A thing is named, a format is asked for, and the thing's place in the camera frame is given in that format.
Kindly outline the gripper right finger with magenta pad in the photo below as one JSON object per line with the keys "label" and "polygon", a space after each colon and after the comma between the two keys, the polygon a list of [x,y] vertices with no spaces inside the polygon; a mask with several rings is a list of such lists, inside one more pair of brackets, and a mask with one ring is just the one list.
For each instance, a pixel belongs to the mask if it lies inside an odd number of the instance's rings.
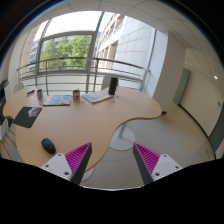
{"label": "gripper right finger with magenta pad", "polygon": [[138,143],[133,144],[133,154],[145,185],[182,169],[168,154],[159,155]]}

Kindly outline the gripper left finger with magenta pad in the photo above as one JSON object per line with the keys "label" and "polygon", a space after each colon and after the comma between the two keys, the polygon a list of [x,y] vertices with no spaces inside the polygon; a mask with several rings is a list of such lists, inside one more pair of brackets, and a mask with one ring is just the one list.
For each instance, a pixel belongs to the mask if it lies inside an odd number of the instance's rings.
{"label": "gripper left finger with magenta pad", "polygon": [[92,144],[86,143],[67,154],[57,153],[42,169],[79,185],[92,154]]}

